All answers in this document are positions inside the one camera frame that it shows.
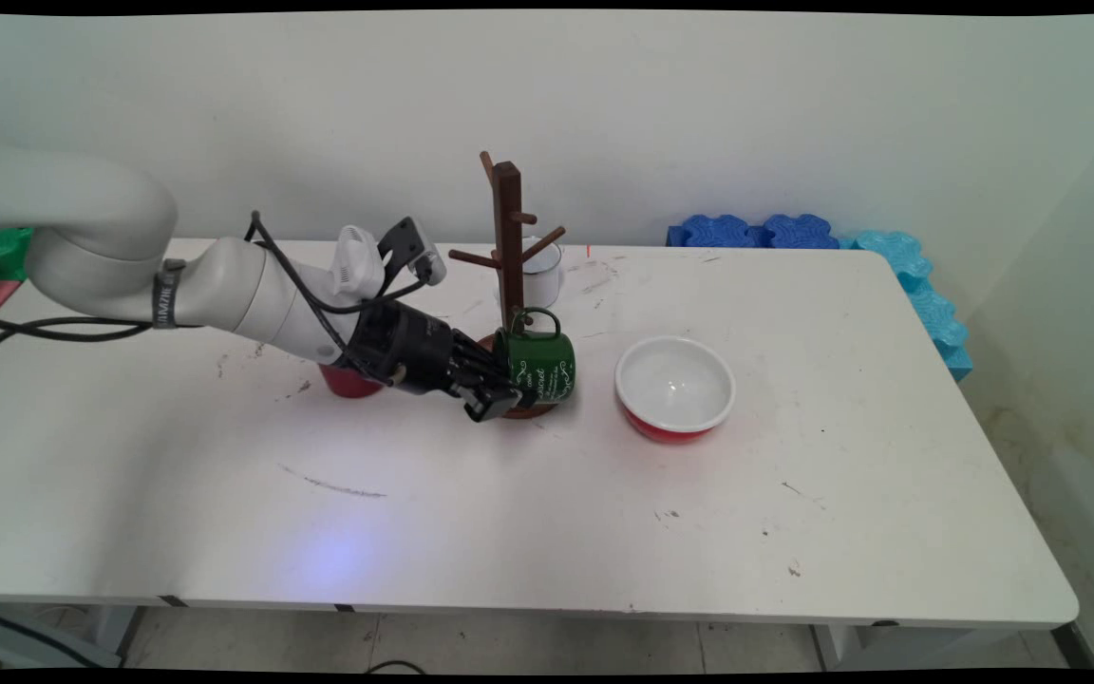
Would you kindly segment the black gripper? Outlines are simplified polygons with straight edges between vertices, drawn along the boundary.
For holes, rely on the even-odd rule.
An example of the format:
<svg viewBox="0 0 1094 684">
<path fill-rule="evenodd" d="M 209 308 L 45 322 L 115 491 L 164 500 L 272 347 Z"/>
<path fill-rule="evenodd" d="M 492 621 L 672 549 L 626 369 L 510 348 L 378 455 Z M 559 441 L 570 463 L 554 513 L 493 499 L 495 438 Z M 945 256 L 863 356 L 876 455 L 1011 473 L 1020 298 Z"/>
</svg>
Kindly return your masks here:
<svg viewBox="0 0 1094 684">
<path fill-rule="evenodd" d="M 517 408 L 525 389 L 509 382 L 503 356 L 444 321 L 399 300 L 365 308 L 349 339 L 350 364 L 370 380 L 414 395 L 459 395 L 473 424 L 486 424 Z M 453 389 L 452 363 L 472 375 Z"/>
</svg>

